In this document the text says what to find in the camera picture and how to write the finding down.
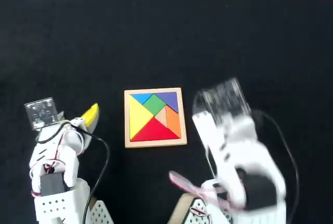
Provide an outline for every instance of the white wire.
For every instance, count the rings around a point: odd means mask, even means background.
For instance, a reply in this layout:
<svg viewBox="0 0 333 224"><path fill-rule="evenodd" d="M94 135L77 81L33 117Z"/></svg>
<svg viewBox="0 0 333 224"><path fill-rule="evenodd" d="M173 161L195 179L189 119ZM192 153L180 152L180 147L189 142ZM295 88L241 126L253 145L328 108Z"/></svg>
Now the white wire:
<svg viewBox="0 0 333 224"><path fill-rule="evenodd" d="M81 150L76 155L81 155L84 152L84 138L83 138L82 134L80 132L76 131L75 129L68 129L63 132L63 137L65 137L65 134L68 132L75 132L78 135L78 137L81 141Z"/></svg>
<svg viewBox="0 0 333 224"><path fill-rule="evenodd" d="M207 162L208 162L208 165L209 165L210 171L211 171L211 173L212 173L212 175L213 175L213 178L215 178L214 170L213 170L213 167L212 167L212 165L211 165L211 163L210 163L210 160L209 160L209 153L208 153L208 151L209 151L208 148L205 148L206 159L207 159Z"/></svg>
<svg viewBox="0 0 333 224"><path fill-rule="evenodd" d="M58 160L58 159L44 159L44 160L40 160L40 161L38 161L38 162L36 162L32 167L31 167L31 169L29 170L29 177L30 177L30 179L32 180L32 178L33 178L33 169L34 169L34 167L37 165L37 164L39 164L39 163L41 163L41 164L46 164L46 162L52 162L52 163L60 163L60 164L62 164L64 167L65 167L65 163L63 162L63 161L61 161L61 160Z"/></svg>

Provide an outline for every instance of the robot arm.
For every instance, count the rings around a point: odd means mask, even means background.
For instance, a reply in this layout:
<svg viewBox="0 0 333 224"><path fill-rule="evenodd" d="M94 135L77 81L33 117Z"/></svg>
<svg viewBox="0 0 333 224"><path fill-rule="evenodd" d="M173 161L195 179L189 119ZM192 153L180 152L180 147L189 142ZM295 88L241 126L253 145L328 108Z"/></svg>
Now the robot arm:
<svg viewBox="0 0 333 224"><path fill-rule="evenodd" d="M89 186L78 178L78 155L90 144L91 136L84 131L94 131L98 104L71 121L59 119L52 98L25 107L33 129L40 131L29 162L37 220L43 224L82 223Z"/></svg>
<svg viewBox="0 0 333 224"><path fill-rule="evenodd" d="M226 223L222 210L230 212L235 224L285 223L284 178L267 148L258 141L237 80L200 91L194 102L193 121L208 162L210 152L216 164L216 174L210 165L214 179L197 191L212 223ZM227 197L220 198L216 185L227 192Z"/></svg>

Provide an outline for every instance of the black cloth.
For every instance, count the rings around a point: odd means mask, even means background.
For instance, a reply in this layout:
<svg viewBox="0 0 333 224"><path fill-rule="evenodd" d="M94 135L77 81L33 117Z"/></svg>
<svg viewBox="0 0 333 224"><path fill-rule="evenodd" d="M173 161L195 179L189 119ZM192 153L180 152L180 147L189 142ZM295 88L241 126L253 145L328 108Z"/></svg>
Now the black cloth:
<svg viewBox="0 0 333 224"><path fill-rule="evenodd" d="M100 105L96 134L111 163L96 192L115 223L166 223L182 192L210 171L191 120L195 92L238 77L247 101L280 124L299 165L294 223L330 223L333 0L0 0L1 223L34 223L28 162L35 133L23 104L52 96L67 118ZM181 87L188 145L124 148L124 90ZM294 171L276 130L260 140ZM105 159L92 142L79 175L95 183Z"/></svg>

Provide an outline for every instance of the blue triangle piece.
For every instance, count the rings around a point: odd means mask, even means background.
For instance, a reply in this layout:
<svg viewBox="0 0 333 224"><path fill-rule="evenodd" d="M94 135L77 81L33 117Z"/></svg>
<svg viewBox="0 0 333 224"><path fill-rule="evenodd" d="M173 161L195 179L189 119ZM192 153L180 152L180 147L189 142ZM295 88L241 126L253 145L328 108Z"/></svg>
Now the blue triangle piece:
<svg viewBox="0 0 333 224"><path fill-rule="evenodd" d="M177 93L154 93L162 99L172 110L178 113Z"/></svg>
<svg viewBox="0 0 333 224"><path fill-rule="evenodd" d="M144 94L131 94L133 98L135 98L140 104L144 104L152 93L144 93Z"/></svg>

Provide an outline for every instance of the tangram puzzle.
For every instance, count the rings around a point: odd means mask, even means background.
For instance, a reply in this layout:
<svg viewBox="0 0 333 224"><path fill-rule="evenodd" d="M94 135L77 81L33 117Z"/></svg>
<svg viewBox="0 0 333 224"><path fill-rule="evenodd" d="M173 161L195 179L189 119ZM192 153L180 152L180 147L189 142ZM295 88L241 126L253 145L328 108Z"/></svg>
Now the tangram puzzle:
<svg viewBox="0 0 333 224"><path fill-rule="evenodd" d="M126 90L125 147L186 144L180 88Z"/></svg>

